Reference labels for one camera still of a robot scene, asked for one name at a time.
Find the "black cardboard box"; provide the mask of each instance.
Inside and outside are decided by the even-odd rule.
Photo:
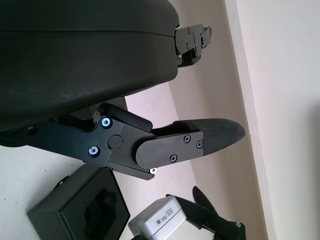
[[[42,240],[117,240],[130,213],[113,172],[85,164],[27,216]]]

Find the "white floor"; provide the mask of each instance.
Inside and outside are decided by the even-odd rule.
[[[128,96],[126,100],[130,112],[151,120],[155,128],[178,119],[167,83]],[[83,163],[29,146],[0,146],[0,156],[0,239],[39,239],[26,213],[49,194],[58,181]],[[196,181],[189,161],[159,168],[150,181],[117,172],[115,175],[132,217],[166,194],[193,200],[192,187]],[[132,237],[126,227],[120,239]],[[212,234],[186,222],[169,239],[211,240]]]

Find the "round pivot cap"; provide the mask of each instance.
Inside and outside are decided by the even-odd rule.
[[[117,149],[122,144],[122,138],[119,135],[113,135],[109,138],[108,145],[112,149]]]

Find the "white device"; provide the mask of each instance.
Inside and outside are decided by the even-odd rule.
[[[161,198],[133,218],[128,226],[134,236],[166,240],[185,220],[186,215],[174,196]]]

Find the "silver screw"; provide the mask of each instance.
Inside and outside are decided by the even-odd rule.
[[[202,148],[202,141],[197,141],[195,146],[197,149]]]
[[[88,153],[91,157],[97,157],[99,155],[99,148],[97,146],[92,146],[89,148]]]
[[[171,162],[171,163],[175,163],[177,160],[178,160],[178,156],[177,156],[177,155],[172,154],[172,155],[170,156],[170,162]]]
[[[157,172],[157,169],[156,169],[156,168],[151,168],[151,169],[150,169],[150,173],[151,173],[151,174],[156,174],[156,172]]]
[[[190,140],[191,140],[190,135],[185,135],[184,138],[183,138],[183,141],[184,141],[186,144],[189,143]]]
[[[110,120],[110,118],[104,117],[104,118],[101,120],[101,125],[102,125],[102,127],[104,127],[104,128],[110,127],[110,125],[111,125],[111,120]]]

